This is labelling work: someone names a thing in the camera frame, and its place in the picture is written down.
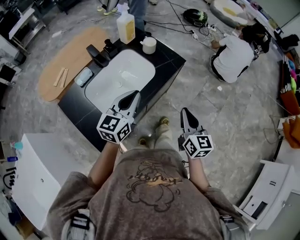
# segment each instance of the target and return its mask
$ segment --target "door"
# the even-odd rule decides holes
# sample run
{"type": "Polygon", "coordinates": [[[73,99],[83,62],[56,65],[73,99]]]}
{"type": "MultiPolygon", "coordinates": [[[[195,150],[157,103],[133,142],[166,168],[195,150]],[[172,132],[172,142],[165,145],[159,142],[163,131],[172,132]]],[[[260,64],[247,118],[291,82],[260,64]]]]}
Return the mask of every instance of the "door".
{"type": "Polygon", "coordinates": [[[252,240],[295,240],[300,232],[300,195],[291,193],[268,230],[254,229],[252,240]]]}

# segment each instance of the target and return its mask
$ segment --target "white shirt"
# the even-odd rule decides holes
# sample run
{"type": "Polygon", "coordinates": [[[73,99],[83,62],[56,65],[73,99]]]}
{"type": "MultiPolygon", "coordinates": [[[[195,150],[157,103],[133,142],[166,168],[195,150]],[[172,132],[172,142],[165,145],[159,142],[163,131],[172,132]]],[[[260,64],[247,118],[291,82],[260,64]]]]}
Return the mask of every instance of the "white shirt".
{"type": "Polygon", "coordinates": [[[226,45],[226,48],[214,60],[214,67],[226,82],[233,83],[241,71],[250,65],[254,58],[253,50],[249,43],[236,36],[227,36],[219,43],[226,45]]]}

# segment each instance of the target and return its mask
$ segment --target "white cup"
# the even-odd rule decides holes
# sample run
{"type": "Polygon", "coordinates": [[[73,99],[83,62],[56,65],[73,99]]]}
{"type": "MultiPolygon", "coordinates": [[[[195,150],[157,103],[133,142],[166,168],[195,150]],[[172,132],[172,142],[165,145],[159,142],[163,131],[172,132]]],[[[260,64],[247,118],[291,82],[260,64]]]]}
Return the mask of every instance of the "white cup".
{"type": "Polygon", "coordinates": [[[153,54],[156,49],[156,39],[153,37],[145,37],[143,41],[140,42],[142,44],[142,51],[145,54],[153,54]]]}

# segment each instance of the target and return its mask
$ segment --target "black countertop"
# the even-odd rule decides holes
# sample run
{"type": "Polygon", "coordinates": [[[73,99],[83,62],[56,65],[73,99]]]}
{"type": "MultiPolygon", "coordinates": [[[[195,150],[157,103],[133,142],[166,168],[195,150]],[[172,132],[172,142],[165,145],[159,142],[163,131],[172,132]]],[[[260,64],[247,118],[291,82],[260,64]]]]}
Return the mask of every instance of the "black countertop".
{"type": "MultiPolygon", "coordinates": [[[[155,75],[152,80],[141,90],[141,101],[137,109],[137,114],[149,103],[155,94],[164,86],[166,82],[183,66],[186,62],[172,49],[157,40],[155,53],[147,55],[142,50],[140,41],[144,39],[144,34],[135,29],[136,37],[129,44],[124,44],[117,40],[114,45],[118,51],[132,49],[150,61],[155,67],[155,75]]],[[[79,131],[99,150],[102,151],[106,141],[103,140],[96,127],[101,117],[101,112],[86,98],[85,88],[93,77],[100,72],[93,61],[87,66],[93,76],[82,87],[76,83],[67,90],[59,102],[59,107],[79,131]]]]}

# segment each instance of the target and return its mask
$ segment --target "soap dispenser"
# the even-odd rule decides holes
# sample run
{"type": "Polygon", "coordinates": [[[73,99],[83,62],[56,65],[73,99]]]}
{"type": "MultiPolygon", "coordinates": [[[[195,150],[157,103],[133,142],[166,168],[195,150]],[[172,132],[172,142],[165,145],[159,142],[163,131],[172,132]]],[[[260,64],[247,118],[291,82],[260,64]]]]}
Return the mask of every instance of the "soap dispenser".
{"type": "Polygon", "coordinates": [[[117,19],[117,26],[121,42],[128,44],[135,38],[135,17],[128,13],[128,4],[122,6],[121,17],[117,19]]]}

